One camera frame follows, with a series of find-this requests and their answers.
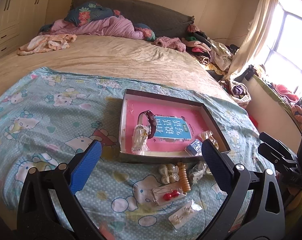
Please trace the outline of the pink book blue label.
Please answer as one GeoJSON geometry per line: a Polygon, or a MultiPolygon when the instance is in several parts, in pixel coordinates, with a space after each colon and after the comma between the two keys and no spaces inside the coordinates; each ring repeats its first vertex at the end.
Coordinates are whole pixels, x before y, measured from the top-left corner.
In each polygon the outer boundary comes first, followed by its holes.
{"type": "Polygon", "coordinates": [[[156,132],[146,143],[148,151],[168,155],[169,152],[182,152],[200,133],[208,131],[210,119],[202,106],[169,102],[147,98],[125,99],[122,111],[121,148],[131,154],[133,130],[141,112],[151,110],[157,119],[156,132]]]}

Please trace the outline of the cream wardrobe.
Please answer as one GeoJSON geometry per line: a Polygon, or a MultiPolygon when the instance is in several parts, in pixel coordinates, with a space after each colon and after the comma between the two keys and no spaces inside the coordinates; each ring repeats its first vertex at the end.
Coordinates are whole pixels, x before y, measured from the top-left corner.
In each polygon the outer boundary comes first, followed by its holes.
{"type": "Polygon", "coordinates": [[[0,58],[39,33],[47,6],[48,0],[0,0],[0,58]]]}

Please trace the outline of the beige bed cover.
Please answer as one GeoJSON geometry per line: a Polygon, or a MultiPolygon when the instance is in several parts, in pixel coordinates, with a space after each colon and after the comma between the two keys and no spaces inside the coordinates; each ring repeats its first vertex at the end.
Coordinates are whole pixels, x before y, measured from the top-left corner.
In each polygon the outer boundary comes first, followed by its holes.
{"type": "Polygon", "coordinates": [[[78,36],[67,49],[27,56],[13,52],[2,57],[0,96],[40,67],[149,81],[229,100],[220,85],[188,53],[161,48],[144,40],[90,35],[78,36]]]}

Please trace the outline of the peach crumpled garment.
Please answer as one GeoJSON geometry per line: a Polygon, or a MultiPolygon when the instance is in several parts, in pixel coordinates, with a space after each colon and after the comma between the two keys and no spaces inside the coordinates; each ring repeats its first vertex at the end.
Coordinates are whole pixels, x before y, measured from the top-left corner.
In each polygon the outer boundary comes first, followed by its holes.
{"type": "Polygon", "coordinates": [[[69,48],[69,44],[74,42],[76,38],[76,35],[71,34],[38,35],[27,44],[19,47],[17,54],[26,56],[66,49],[69,48]]]}

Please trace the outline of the small clear jewelry bag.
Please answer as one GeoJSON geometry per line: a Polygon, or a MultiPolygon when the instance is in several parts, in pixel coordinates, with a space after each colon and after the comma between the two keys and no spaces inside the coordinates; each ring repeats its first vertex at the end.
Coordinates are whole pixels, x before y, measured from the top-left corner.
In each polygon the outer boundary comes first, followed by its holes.
{"type": "Polygon", "coordinates": [[[212,175],[205,161],[200,161],[193,168],[190,169],[188,178],[191,184],[196,184],[204,175],[212,175]]]}

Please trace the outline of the pile of clothes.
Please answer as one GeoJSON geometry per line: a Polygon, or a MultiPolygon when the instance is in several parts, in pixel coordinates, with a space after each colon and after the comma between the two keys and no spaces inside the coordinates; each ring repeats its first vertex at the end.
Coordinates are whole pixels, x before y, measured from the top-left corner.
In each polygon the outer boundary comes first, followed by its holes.
{"type": "Polygon", "coordinates": [[[225,45],[209,38],[194,24],[187,27],[186,36],[181,41],[186,46],[186,51],[206,70],[222,77],[226,76],[232,59],[239,50],[235,44],[225,45]]]}

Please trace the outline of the pearl earrings white card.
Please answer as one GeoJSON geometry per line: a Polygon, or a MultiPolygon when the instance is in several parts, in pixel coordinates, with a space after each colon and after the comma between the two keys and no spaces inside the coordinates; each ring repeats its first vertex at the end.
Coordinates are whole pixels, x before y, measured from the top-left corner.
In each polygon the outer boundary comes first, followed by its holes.
{"type": "Polygon", "coordinates": [[[202,210],[203,208],[195,203],[194,200],[189,200],[183,207],[169,216],[168,220],[173,228],[178,230],[202,210]]]}

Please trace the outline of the basket of clothes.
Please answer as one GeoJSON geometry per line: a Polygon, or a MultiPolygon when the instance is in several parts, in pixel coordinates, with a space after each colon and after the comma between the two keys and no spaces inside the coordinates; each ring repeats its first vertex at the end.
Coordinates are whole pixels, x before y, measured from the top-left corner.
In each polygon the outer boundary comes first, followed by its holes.
{"type": "Polygon", "coordinates": [[[247,87],[241,83],[234,80],[220,80],[219,85],[223,90],[229,94],[229,96],[243,109],[246,109],[251,101],[251,96],[248,92],[247,87]]]}

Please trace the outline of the grey cardboard box tray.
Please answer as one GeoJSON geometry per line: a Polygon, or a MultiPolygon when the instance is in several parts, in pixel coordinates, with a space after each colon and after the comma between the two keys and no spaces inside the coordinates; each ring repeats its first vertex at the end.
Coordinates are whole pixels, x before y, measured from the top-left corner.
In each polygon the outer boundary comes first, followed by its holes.
{"type": "Polygon", "coordinates": [[[152,164],[198,161],[200,155],[190,155],[185,149],[205,131],[212,131],[220,152],[230,150],[216,120],[203,103],[127,89],[119,127],[119,158],[131,163],[152,164]],[[139,122],[149,125],[145,111],[151,111],[156,118],[155,134],[146,142],[146,151],[133,152],[135,127],[139,122]]]}

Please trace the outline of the floral dark blue pillow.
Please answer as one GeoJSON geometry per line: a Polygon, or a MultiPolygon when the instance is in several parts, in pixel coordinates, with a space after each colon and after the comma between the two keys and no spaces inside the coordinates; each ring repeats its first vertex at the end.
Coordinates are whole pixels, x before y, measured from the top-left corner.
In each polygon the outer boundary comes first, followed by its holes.
{"type": "MultiPolygon", "coordinates": [[[[119,10],[103,7],[102,5],[99,5],[97,2],[91,1],[91,2],[86,2],[70,10],[67,16],[64,18],[64,20],[75,24],[75,26],[82,26],[85,23],[90,23],[91,21],[102,20],[111,16],[119,17],[120,15],[122,14],[119,10]]],[[[155,40],[155,33],[154,33],[154,38],[146,41],[153,42],[154,40],[155,40]]]]}

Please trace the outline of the cream curtain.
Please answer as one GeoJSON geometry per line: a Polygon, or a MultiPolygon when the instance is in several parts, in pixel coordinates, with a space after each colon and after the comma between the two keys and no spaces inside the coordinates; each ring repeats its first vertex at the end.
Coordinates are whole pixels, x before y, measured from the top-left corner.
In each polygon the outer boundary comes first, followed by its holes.
{"type": "Polygon", "coordinates": [[[262,49],[272,25],[279,0],[259,0],[251,26],[239,50],[233,56],[224,80],[232,79],[247,63],[252,63],[262,49]]]}

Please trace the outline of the small blue box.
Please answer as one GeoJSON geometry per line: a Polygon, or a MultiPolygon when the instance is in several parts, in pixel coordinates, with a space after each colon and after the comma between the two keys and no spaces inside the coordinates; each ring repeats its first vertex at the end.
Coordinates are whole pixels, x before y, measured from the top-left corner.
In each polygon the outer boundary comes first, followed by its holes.
{"type": "Polygon", "coordinates": [[[190,156],[199,156],[202,155],[202,142],[199,139],[195,139],[192,143],[190,143],[186,148],[185,152],[190,156]]]}

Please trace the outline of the red bead earrings card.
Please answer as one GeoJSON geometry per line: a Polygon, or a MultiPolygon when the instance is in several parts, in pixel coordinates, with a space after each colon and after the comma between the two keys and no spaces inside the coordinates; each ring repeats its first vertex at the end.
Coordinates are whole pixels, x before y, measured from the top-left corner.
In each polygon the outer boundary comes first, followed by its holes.
{"type": "Polygon", "coordinates": [[[183,192],[178,181],[153,188],[152,193],[157,206],[163,206],[187,196],[187,194],[183,192]]]}

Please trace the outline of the dark grey headboard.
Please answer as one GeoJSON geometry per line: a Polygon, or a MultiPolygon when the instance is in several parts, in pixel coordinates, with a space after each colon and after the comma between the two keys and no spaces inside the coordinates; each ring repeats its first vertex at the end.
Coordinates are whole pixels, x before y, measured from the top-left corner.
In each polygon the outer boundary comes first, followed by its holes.
{"type": "Polygon", "coordinates": [[[157,37],[182,38],[186,35],[188,26],[194,23],[194,16],[139,0],[72,0],[70,9],[92,1],[103,7],[119,10],[132,23],[146,24],[157,37]]]}

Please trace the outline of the pink fuzzy garment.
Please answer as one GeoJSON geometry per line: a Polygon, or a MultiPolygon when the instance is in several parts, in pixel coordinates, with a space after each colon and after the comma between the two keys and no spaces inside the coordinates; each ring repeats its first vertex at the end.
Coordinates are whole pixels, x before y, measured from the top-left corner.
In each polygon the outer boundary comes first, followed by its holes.
{"type": "Polygon", "coordinates": [[[182,53],[186,51],[186,45],[182,43],[182,41],[178,37],[175,38],[170,38],[165,36],[158,37],[155,39],[153,44],[162,48],[177,50],[182,53]]]}

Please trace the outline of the Hello Kitty blue sheet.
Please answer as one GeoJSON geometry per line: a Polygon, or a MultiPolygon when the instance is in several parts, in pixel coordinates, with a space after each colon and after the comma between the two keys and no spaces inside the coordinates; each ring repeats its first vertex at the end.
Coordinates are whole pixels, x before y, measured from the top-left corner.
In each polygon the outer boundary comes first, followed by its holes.
{"type": "Polygon", "coordinates": [[[16,211],[27,172],[52,170],[98,140],[101,159],[77,193],[95,225],[115,239],[195,239],[227,195],[211,175],[204,176],[186,200],[200,205],[194,218],[175,230],[168,218],[183,199],[153,209],[152,188],[160,186],[158,166],[120,160],[119,124],[127,89],[203,103],[231,147],[230,157],[262,172],[272,165],[258,153],[258,131],[234,103],[193,90],[131,79],[62,73],[39,68],[4,89],[0,82],[0,202],[16,211]]]}

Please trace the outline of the white clear hair claw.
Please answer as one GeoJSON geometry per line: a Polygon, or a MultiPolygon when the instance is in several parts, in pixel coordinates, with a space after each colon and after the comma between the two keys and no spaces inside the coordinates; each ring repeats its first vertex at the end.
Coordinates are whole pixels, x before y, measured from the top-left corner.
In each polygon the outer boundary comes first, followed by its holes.
{"type": "Polygon", "coordinates": [[[179,168],[174,164],[161,164],[159,166],[159,174],[161,175],[161,183],[168,185],[180,180],[179,168]]]}

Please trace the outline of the purple crumpled quilt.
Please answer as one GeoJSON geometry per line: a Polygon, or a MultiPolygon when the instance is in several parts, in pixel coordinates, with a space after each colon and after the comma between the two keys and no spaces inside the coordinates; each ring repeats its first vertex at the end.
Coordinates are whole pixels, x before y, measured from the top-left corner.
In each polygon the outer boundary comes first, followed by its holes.
{"type": "Polygon", "coordinates": [[[91,21],[82,26],[75,26],[65,20],[57,20],[49,30],[41,30],[40,35],[98,35],[125,37],[133,40],[151,40],[154,38],[154,32],[146,25],[134,25],[130,20],[120,15],[111,16],[102,20],[91,21]]]}

